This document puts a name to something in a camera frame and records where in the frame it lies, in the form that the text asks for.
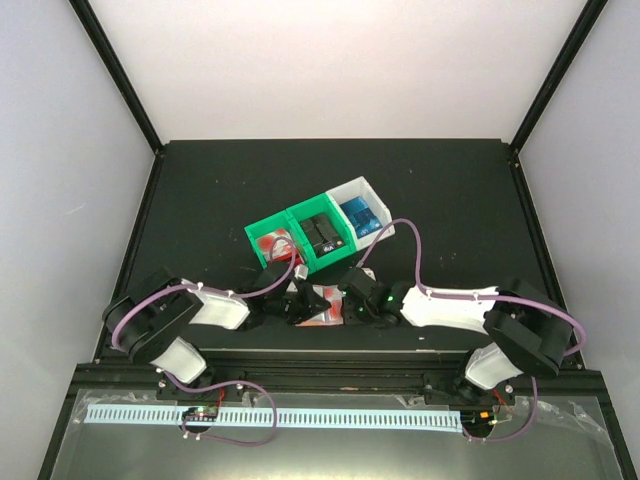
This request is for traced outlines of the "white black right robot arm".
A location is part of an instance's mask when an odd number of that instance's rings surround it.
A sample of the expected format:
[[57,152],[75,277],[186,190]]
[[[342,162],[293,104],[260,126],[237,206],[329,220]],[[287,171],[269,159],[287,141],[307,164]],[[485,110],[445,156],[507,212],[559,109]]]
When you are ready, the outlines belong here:
[[362,267],[350,269],[338,283],[345,321],[382,327],[442,327],[482,334],[484,347],[465,354],[457,373],[440,388],[462,404],[476,405],[499,385],[521,375],[554,378],[569,345],[584,328],[565,310],[545,300],[528,283],[515,279],[503,287],[456,290],[419,281],[391,286]]

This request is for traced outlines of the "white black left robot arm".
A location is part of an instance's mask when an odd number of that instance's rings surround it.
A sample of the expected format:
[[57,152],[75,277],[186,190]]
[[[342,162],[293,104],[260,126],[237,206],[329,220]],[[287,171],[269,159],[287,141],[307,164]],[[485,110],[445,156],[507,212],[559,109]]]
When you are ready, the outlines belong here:
[[222,291],[175,277],[162,268],[113,300],[102,320],[112,347],[134,364],[168,372],[193,399],[207,397],[215,376],[194,340],[190,326],[251,330],[274,319],[288,326],[335,326],[343,323],[343,293],[314,285],[302,265],[278,261],[255,280]]

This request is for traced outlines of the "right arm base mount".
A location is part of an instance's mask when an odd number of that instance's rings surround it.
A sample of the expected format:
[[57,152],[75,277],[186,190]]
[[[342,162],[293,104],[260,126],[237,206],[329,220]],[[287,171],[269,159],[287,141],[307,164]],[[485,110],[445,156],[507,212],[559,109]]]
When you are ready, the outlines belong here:
[[424,396],[427,403],[446,404],[451,407],[514,406],[512,393],[504,390],[505,383],[484,390],[461,376],[446,372],[427,372],[423,375]]

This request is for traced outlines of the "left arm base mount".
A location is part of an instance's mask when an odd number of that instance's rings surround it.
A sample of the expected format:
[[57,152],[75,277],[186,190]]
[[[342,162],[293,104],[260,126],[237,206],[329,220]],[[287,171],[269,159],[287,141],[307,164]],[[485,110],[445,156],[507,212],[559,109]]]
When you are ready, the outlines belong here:
[[166,376],[165,372],[157,368],[156,376],[158,377],[157,396],[158,400],[172,400],[178,403],[203,401],[205,403],[215,403],[217,401],[239,401],[243,393],[247,390],[243,385],[237,385],[237,380],[246,380],[247,373],[240,369],[213,368],[206,369],[191,384],[187,384],[191,389],[203,389],[214,384],[223,383],[234,380],[230,386],[221,389],[208,390],[200,393],[188,393],[179,389]]

